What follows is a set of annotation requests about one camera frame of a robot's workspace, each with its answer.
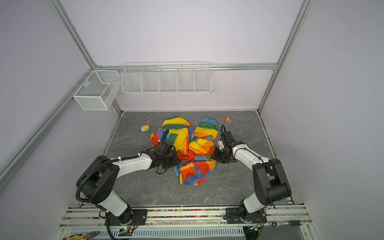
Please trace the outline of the rainbow striped jacket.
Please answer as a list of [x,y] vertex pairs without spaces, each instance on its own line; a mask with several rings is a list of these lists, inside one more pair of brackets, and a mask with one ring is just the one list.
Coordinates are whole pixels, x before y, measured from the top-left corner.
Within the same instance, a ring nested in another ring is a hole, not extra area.
[[180,162],[174,172],[181,185],[198,186],[213,173],[217,162],[212,159],[214,140],[219,133],[217,120],[204,118],[196,128],[181,117],[166,119],[157,132],[151,134],[151,142],[157,144],[166,130],[165,140],[173,145]]

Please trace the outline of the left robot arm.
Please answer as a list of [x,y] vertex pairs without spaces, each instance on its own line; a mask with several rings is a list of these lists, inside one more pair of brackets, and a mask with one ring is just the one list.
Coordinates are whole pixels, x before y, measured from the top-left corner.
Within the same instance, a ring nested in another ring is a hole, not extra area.
[[141,224],[143,219],[117,193],[116,183],[139,172],[156,170],[161,175],[175,167],[180,161],[175,146],[166,139],[169,135],[169,131],[165,131],[153,147],[133,156],[96,157],[76,182],[76,200],[79,203],[89,203],[105,212],[106,224]]

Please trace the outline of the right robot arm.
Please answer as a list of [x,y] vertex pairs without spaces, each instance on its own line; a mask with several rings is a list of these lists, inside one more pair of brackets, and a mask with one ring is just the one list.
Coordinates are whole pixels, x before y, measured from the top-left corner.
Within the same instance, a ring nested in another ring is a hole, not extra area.
[[278,159],[268,159],[251,150],[242,141],[237,141],[225,125],[220,127],[219,146],[212,159],[222,163],[241,162],[253,173],[254,192],[239,205],[240,218],[246,223],[259,219],[265,207],[292,195],[283,164]]

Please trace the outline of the yellow white small toy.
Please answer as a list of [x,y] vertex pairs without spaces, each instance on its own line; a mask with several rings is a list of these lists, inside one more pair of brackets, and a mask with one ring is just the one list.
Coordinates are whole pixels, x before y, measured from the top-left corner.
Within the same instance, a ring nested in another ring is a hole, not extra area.
[[142,132],[148,132],[150,130],[150,126],[149,125],[142,125],[141,126],[141,131]]

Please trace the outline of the white mesh box basket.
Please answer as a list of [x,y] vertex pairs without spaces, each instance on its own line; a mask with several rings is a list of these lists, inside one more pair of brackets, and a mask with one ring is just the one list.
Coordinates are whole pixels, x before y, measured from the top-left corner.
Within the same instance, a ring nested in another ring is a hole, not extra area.
[[74,99],[83,110],[107,111],[121,86],[121,77],[117,71],[93,70],[74,93]]

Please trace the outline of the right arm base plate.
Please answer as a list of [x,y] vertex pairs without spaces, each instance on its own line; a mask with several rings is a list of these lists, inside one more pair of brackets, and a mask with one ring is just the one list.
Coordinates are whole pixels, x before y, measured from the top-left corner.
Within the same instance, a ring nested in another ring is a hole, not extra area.
[[226,208],[223,219],[228,224],[264,224],[267,222],[266,214],[263,211],[248,213],[240,207]]

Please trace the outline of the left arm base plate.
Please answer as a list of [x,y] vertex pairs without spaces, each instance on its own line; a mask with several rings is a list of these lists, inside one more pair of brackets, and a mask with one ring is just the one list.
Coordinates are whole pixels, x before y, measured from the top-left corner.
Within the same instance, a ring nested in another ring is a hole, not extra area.
[[133,209],[123,213],[119,217],[108,213],[106,215],[105,225],[108,223],[109,226],[144,226],[146,224],[147,215],[147,209]]

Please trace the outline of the green handled ratchet tool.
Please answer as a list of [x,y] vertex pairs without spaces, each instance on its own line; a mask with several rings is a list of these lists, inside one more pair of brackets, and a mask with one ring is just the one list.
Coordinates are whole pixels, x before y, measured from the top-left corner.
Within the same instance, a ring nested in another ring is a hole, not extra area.
[[280,226],[299,227],[301,225],[302,225],[302,221],[297,221],[297,220],[292,220],[292,221],[287,221],[287,222],[276,222],[276,221],[270,222],[270,226],[272,228],[277,228]]

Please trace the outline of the yellow handled pliers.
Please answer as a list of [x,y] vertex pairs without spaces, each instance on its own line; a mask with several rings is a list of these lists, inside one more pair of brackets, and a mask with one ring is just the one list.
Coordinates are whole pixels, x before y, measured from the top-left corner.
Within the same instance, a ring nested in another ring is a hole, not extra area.
[[64,240],[90,240],[98,236],[99,233],[100,231],[93,231],[93,232],[84,233],[82,235],[73,235],[68,238],[64,238]]

